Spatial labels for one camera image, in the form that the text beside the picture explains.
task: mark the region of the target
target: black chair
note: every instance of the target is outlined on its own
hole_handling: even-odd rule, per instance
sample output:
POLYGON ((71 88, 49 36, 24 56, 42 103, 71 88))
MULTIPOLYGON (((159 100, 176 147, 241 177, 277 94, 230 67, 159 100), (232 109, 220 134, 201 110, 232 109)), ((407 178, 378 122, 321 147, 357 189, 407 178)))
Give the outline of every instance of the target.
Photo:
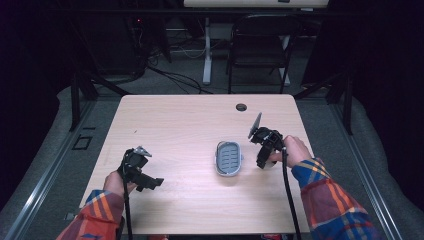
POLYGON ((229 75, 228 93, 231 93, 234 68, 284 68, 280 82, 283 93, 294 40, 302 31, 302 24, 291 15, 248 15, 237 20, 231 31, 226 72, 229 75), (283 47, 282 37, 289 36, 283 47))

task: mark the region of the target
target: person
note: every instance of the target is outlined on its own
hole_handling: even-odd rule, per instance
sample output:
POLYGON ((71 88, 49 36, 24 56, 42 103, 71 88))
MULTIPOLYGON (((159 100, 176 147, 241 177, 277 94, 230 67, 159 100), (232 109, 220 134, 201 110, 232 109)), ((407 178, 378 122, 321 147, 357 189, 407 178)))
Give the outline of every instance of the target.
MULTIPOLYGON (((299 182, 314 239, 382 238, 367 211, 331 178, 323 161, 313 158, 302 140, 289 135, 283 141, 288 153, 287 166, 299 182)), ((268 160, 281 162, 282 154, 273 153, 268 160)), ((128 184, 128 192, 135 187, 134 183, 128 184)), ((106 178, 103 191, 92 192, 84 208, 57 239, 115 239, 124 209, 123 195, 122 178, 112 172, 106 178)))

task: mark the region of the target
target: desk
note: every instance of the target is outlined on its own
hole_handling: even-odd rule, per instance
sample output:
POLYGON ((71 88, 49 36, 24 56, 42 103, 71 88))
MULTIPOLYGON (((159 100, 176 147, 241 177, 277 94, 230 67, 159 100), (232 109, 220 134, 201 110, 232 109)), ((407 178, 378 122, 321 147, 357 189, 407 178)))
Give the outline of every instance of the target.
MULTIPOLYGON (((184 0, 185 7, 192 8, 301 8, 310 11, 313 8, 326 8, 329 0, 291 0, 289 3, 278 2, 278 0, 184 0)), ((203 70, 203 84, 211 83, 212 53, 210 51, 210 22, 205 22, 205 67, 203 70)), ((285 69, 280 68, 280 76, 285 69)), ((290 85, 287 76, 285 85, 290 85)))
MULTIPOLYGON (((256 166, 260 145, 247 136, 259 112, 261 125, 296 135, 310 149, 290 95, 128 95, 122 98, 81 202, 120 165, 125 150, 142 145, 153 157, 143 173, 164 178, 154 191, 130 195, 134 234, 294 233, 281 163, 256 166), (239 103, 247 110, 236 110, 239 103), (240 144, 240 172, 218 175, 221 141, 240 144)), ((309 232, 297 181, 289 173, 300 230, 309 232)))

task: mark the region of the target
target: person's left hand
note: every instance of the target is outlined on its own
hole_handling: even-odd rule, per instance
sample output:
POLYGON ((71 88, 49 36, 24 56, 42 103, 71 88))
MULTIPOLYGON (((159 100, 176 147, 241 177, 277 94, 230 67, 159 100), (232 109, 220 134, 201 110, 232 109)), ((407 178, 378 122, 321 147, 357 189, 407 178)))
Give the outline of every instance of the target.
MULTIPOLYGON (((128 194, 137 187, 135 183, 128 183, 128 194)), ((107 190, 118 194, 119 196, 124 196, 124 183, 122 181, 121 175, 117 171, 111 172, 105 179, 105 184, 103 186, 103 190, 107 190)))

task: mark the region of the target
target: plaid shirt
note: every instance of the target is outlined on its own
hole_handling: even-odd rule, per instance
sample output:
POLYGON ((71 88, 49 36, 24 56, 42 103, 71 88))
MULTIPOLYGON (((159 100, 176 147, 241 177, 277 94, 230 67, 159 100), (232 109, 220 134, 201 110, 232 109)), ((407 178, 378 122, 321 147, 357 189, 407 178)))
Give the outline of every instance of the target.
POLYGON ((367 211, 331 179, 321 159, 292 169, 314 239, 382 239, 367 211))
POLYGON ((122 196, 94 190, 78 216, 57 239, 115 239, 123 210, 122 196))

